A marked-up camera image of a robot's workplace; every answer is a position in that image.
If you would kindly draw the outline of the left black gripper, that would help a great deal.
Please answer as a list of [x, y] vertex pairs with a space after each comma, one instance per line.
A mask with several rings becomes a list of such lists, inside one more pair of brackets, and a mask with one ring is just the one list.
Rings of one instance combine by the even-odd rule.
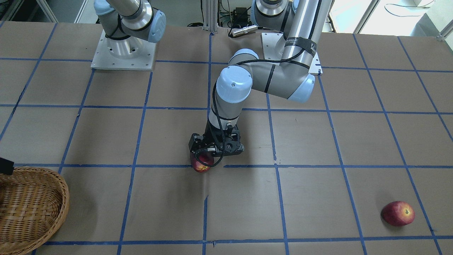
[[224, 136], [220, 129], [208, 122], [204, 134], [193, 133], [191, 135], [188, 142], [189, 151], [192, 153], [199, 150], [210, 152], [215, 158], [220, 157], [222, 153], [223, 156], [229, 156], [244, 152], [245, 147], [240, 141], [240, 131], [237, 125], [227, 127], [223, 134]]

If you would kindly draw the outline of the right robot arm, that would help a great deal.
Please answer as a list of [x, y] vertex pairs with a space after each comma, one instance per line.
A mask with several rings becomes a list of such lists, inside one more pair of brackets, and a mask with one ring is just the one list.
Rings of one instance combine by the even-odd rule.
[[[117, 15], [113, 22], [115, 29], [104, 36], [104, 38], [111, 38], [118, 30], [120, 30], [123, 37], [113, 37], [113, 41], [120, 41], [117, 38], [129, 39], [130, 37], [135, 39], [145, 39], [147, 45], [155, 45], [165, 32], [166, 27], [166, 16], [162, 11], [153, 8], [149, 3], [149, 0], [95, 0], [95, 11], [97, 16], [107, 16], [109, 13], [116, 12]], [[22, 100], [33, 76], [36, 72], [40, 62], [42, 61], [43, 54], [47, 50], [48, 44], [55, 33], [57, 24], [54, 25], [50, 36], [47, 39], [46, 44], [39, 56], [36, 59], [36, 64], [32, 73], [29, 75], [27, 82], [25, 83], [21, 93], [18, 96], [16, 103], [14, 104], [9, 118], [7, 119], [5, 126], [1, 132], [1, 140], [6, 133], [6, 130], [16, 113], [18, 103]], [[1, 158], [1, 174], [12, 175], [13, 173], [13, 161]]]

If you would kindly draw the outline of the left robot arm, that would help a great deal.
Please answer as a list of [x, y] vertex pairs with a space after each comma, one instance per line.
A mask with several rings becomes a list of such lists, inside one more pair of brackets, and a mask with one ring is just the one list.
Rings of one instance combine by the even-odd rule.
[[331, 5], [331, 0], [253, 2], [252, 22], [282, 33], [276, 45], [282, 55], [259, 59], [254, 51], [241, 49], [231, 57], [213, 86], [205, 133], [189, 140], [191, 153], [217, 158], [244, 151], [237, 121], [252, 89], [300, 103], [309, 99], [315, 83], [309, 69]]

